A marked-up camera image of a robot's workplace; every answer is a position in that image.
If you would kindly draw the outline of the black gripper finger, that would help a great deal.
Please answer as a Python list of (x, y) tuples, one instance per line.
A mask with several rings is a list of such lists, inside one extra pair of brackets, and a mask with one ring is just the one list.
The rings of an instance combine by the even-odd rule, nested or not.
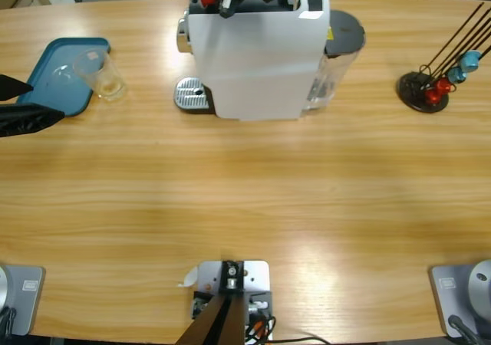
[(64, 112), (36, 103), (1, 105), (1, 137), (37, 133), (64, 119)]
[(0, 100), (10, 100), (33, 91), (33, 86), (7, 75), (0, 75)]

